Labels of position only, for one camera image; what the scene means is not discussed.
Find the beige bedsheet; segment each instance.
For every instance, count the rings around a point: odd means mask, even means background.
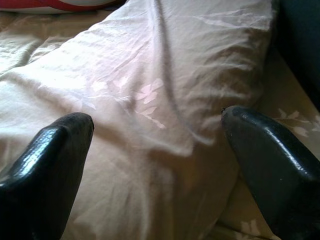
[[[0,11],[0,75],[27,65],[101,22],[111,12],[100,10],[61,15]]]
[[[12,15],[2,34],[20,30],[18,44],[1,44],[0,167],[40,128],[88,113],[95,134],[62,239],[205,239],[238,175],[221,110],[260,97],[273,17],[271,0],[130,0],[55,46],[39,37],[51,17]],[[18,37],[28,24],[39,35]]]

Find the leaf pattern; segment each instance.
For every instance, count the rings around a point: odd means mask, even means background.
[[[261,232],[258,228],[257,220],[253,219],[250,222],[241,221],[241,232],[234,232],[236,240],[260,240],[258,236]],[[277,236],[273,235],[270,240],[281,240]]]
[[[143,100],[143,104],[147,105],[147,104],[149,104],[152,101],[157,99],[157,96],[158,96],[157,90],[159,88],[161,88],[163,85],[164,85],[163,81],[160,78],[157,78],[152,83],[143,86],[140,89],[140,91],[136,93],[136,98],[135,99],[137,101]],[[156,109],[157,109],[156,106],[152,106],[152,107],[147,108],[143,112],[137,112],[137,113],[141,114],[145,118],[147,118],[150,121],[152,121],[154,124],[156,124],[156,126],[158,128],[165,129],[166,128],[165,125],[163,125],[157,119],[154,119],[153,117],[151,117],[151,115],[155,112]]]
[[[313,132],[320,132],[320,116],[315,116],[315,122],[313,122],[314,128],[311,130]]]
[[[124,77],[121,77],[119,80],[117,79],[113,80],[113,84],[121,89],[124,85],[127,84],[128,80],[129,80],[128,77],[124,76]]]
[[[92,103],[85,103],[85,105],[87,105],[89,108],[97,110],[96,106],[94,104],[92,104]]]
[[[308,131],[303,128],[303,127],[300,127],[300,126],[294,126],[293,127],[293,131],[301,136],[304,136],[304,137],[308,137]]]
[[[282,124],[284,124],[287,128],[292,129],[296,134],[303,136],[305,138],[308,137],[309,131],[305,127],[302,127],[301,125],[296,126],[296,125],[288,124],[288,121],[295,121],[301,124],[310,124],[309,121],[301,119],[302,117],[300,117],[301,115],[299,111],[296,110],[291,114],[287,114],[281,108],[278,108],[278,111],[280,113],[280,117],[276,117],[275,120],[281,120]]]
[[[157,78],[153,83],[148,84],[141,88],[140,92],[137,93],[137,100],[144,100],[144,104],[148,104],[157,98],[157,89],[163,86],[163,82],[160,78]]]
[[[95,92],[98,92],[100,90],[105,90],[108,88],[107,84],[103,81],[94,81],[91,87]]]

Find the white pillowcase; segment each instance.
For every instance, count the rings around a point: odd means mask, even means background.
[[[0,77],[7,153],[66,113],[95,123],[62,239],[206,236],[238,175],[221,110],[260,97],[273,20],[271,0],[129,0]]]

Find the floral pattern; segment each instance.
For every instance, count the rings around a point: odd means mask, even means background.
[[[288,129],[305,138],[309,137],[310,132],[320,132],[320,116],[315,116],[315,121],[304,120],[299,111],[294,111],[290,114],[286,113],[281,108],[278,108],[280,117],[275,117],[275,120],[281,121]]]
[[[236,240],[260,240],[258,236],[261,235],[258,229],[257,220],[253,219],[250,222],[241,222],[241,232],[234,232]],[[270,240],[281,240],[277,236],[273,235]]]
[[[160,129],[166,128],[164,124],[153,117],[153,113],[158,107],[154,104],[151,106],[151,103],[157,99],[157,91],[164,85],[160,78],[155,79],[150,84],[142,86],[138,92],[134,93],[134,96],[123,96],[123,88],[125,88],[126,84],[129,83],[128,77],[113,80],[111,81],[111,84],[108,84],[108,81],[99,80],[98,76],[93,75],[91,79],[93,82],[90,79],[88,81],[77,79],[76,82],[74,82],[72,80],[66,81],[61,78],[60,80],[54,80],[49,83],[42,84],[39,88],[65,88],[68,94],[62,98],[61,104],[64,106],[70,106],[70,110],[74,112],[81,111],[83,107],[89,107],[96,110],[97,106],[92,100],[98,98],[112,98],[117,101],[126,112],[128,112],[128,103],[135,99],[136,101],[143,102],[143,105],[147,105],[147,108],[143,111],[134,110],[135,113],[152,121]]]

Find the cushion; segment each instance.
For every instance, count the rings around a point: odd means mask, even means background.
[[[57,14],[102,9],[119,0],[2,0],[0,11]]]
[[[85,112],[95,133],[62,239],[205,239],[238,176],[221,110],[261,96],[273,20],[271,0],[127,1],[0,76],[2,159]]]

